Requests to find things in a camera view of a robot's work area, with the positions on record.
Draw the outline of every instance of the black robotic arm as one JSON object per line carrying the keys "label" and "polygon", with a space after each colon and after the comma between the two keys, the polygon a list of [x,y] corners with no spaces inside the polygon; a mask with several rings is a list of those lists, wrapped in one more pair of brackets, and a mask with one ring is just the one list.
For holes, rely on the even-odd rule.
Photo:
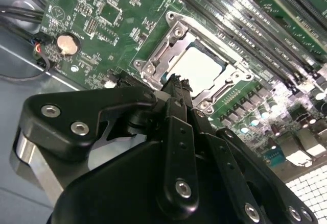
{"label": "black robotic arm", "polygon": [[[229,129],[193,108],[188,81],[160,92],[124,87],[26,100],[14,151],[55,204],[51,224],[318,223],[314,214]],[[108,138],[145,142],[90,171]]]}

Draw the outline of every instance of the red wire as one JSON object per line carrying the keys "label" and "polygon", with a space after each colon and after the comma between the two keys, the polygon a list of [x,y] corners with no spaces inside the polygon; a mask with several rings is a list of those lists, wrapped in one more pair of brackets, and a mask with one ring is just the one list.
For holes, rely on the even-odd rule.
{"label": "red wire", "polygon": [[35,45],[35,51],[38,52],[38,53],[41,52],[41,46],[40,46],[40,44],[36,44]]}

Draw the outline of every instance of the metal screw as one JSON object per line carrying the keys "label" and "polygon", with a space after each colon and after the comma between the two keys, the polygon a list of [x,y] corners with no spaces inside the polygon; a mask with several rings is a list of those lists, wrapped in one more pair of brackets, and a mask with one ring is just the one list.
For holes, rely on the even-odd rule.
{"label": "metal screw", "polygon": [[45,105],[41,108],[41,112],[45,117],[56,118],[61,114],[58,107],[54,105]]}
{"label": "metal screw", "polygon": [[305,216],[306,219],[308,219],[309,221],[313,221],[311,215],[304,208],[301,208],[301,212]]}
{"label": "metal screw", "polygon": [[154,72],[154,67],[152,65],[147,66],[147,72],[148,73],[153,73]]}
{"label": "metal screw", "polygon": [[144,95],[147,99],[151,99],[151,98],[152,98],[152,95],[151,95],[151,94],[143,93],[143,95]]}
{"label": "metal screw", "polygon": [[196,111],[196,113],[197,113],[201,118],[204,118],[204,114],[203,114],[200,110]]}
{"label": "metal screw", "polygon": [[260,216],[257,210],[249,203],[244,206],[245,213],[250,217],[253,222],[258,223],[260,221]]}
{"label": "metal screw", "polygon": [[71,66],[71,71],[72,72],[78,72],[79,68],[76,65]]}
{"label": "metal screw", "polygon": [[200,109],[206,109],[208,106],[209,106],[209,103],[208,102],[202,102],[200,104]]}
{"label": "metal screw", "polygon": [[229,137],[229,138],[233,138],[233,134],[230,131],[225,131],[225,134]]}
{"label": "metal screw", "polygon": [[178,180],[175,184],[175,188],[177,193],[184,198],[189,198],[192,195],[192,190],[185,181]]}
{"label": "metal screw", "polygon": [[78,121],[72,123],[71,130],[72,130],[72,132],[74,132],[76,135],[79,135],[79,136],[85,136],[90,131],[87,124],[85,124],[83,122],[78,122]]}
{"label": "metal screw", "polygon": [[184,31],[182,28],[175,28],[174,34],[177,38],[180,38],[183,36]]}
{"label": "metal screw", "polygon": [[175,104],[177,105],[177,106],[179,106],[179,107],[182,107],[183,106],[183,104],[180,102],[180,101],[175,101]]}
{"label": "metal screw", "polygon": [[301,221],[301,216],[300,214],[292,207],[288,207],[288,211],[290,212],[291,216],[296,219],[297,221]]}

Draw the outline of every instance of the capacitor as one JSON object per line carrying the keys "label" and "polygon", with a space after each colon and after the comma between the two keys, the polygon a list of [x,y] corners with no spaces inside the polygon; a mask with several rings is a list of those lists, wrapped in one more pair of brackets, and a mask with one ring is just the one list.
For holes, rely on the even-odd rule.
{"label": "capacitor", "polygon": [[260,121],[255,116],[249,116],[249,124],[252,126],[257,126]]}
{"label": "capacitor", "polygon": [[322,83],[319,85],[325,92],[327,91],[327,82]]}
{"label": "capacitor", "polygon": [[312,115],[309,115],[309,117],[307,118],[307,122],[313,125],[315,122],[317,122],[317,120]]}
{"label": "capacitor", "polygon": [[278,129],[278,127],[276,125],[271,125],[270,129],[271,129],[271,131],[273,132],[273,134],[275,136],[280,136],[281,135],[281,133],[280,133],[280,131],[279,131],[279,129]]}
{"label": "capacitor", "polygon": [[317,101],[323,100],[326,96],[325,93],[318,88],[313,89],[311,94]]}
{"label": "capacitor", "polygon": [[259,108],[259,113],[260,113],[261,118],[263,118],[263,119],[269,118],[269,112],[266,110],[266,108],[264,108],[264,107]]}
{"label": "capacitor", "polygon": [[240,131],[244,134],[248,133],[250,131],[250,129],[248,128],[248,126],[244,123],[239,125]]}
{"label": "capacitor", "polygon": [[268,146],[269,146],[269,148],[274,150],[277,148],[277,143],[274,141],[274,139],[268,138]]}
{"label": "capacitor", "polygon": [[277,112],[279,110],[279,106],[275,101],[268,102],[268,105],[272,112]]}
{"label": "capacitor", "polygon": [[309,127],[309,124],[308,124],[308,122],[307,122],[306,119],[301,120],[301,121],[300,121],[300,125],[301,125],[302,128],[307,128],[307,127]]}

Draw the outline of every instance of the motherboard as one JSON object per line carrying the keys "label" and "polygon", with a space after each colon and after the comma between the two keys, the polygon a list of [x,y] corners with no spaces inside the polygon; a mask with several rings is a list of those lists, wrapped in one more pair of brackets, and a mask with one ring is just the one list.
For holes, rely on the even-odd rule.
{"label": "motherboard", "polygon": [[189,79],[194,107],[271,166],[283,136],[327,128],[327,0],[49,0],[40,30],[54,68],[86,89],[121,73],[153,90]]}

